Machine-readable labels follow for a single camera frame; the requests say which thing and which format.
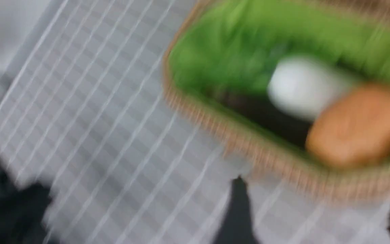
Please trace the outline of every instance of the wicker basket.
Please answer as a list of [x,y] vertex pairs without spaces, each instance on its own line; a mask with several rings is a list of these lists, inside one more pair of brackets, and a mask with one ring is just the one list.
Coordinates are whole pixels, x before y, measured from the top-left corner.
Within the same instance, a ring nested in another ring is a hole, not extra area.
[[[328,173],[308,165],[285,149],[275,145],[253,130],[218,113],[192,96],[173,86],[168,57],[180,35],[214,2],[199,0],[184,21],[164,55],[164,94],[169,105],[183,113],[194,123],[208,130],[225,144],[224,155],[231,151],[243,153],[254,164],[254,173],[271,171],[287,180],[292,186],[317,199],[334,204],[352,201],[375,201],[390,196],[390,168],[381,166],[362,172],[341,175]],[[390,22],[390,0],[306,0],[321,4],[341,13],[358,13],[372,21]]]

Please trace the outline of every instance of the green fabric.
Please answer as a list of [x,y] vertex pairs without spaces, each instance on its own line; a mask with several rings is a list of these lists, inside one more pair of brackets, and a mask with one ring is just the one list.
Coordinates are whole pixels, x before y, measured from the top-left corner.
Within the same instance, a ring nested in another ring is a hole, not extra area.
[[178,88],[266,94],[277,62],[313,54],[390,84],[390,27],[283,0],[224,0],[178,40],[169,56]]

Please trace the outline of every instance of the gray grid pattern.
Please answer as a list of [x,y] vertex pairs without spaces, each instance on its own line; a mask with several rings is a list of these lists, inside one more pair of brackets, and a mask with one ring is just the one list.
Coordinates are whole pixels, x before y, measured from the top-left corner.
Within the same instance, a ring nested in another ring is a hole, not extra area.
[[[66,0],[0,105],[17,184],[52,176],[66,243],[208,243],[243,158],[161,98],[160,59],[194,0]],[[332,209],[273,176],[250,187],[266,244],[389,244],[390,201]]]

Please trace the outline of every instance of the white egg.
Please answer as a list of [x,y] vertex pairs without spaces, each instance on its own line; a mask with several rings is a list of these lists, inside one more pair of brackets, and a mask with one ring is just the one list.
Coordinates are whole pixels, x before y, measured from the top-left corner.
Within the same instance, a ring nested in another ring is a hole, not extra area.
[[359,77],[312,57],[288,57],[278,63],[267,94],[284,113],[314,121],[358,80]]

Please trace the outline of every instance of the brown egg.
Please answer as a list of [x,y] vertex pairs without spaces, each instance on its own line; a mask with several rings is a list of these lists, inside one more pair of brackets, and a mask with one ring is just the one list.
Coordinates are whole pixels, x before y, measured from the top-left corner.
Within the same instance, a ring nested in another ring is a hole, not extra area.
[[390,156],[390,87],[368,83],[336,101],[316,119],[305,147],[332,168],[381,163]]

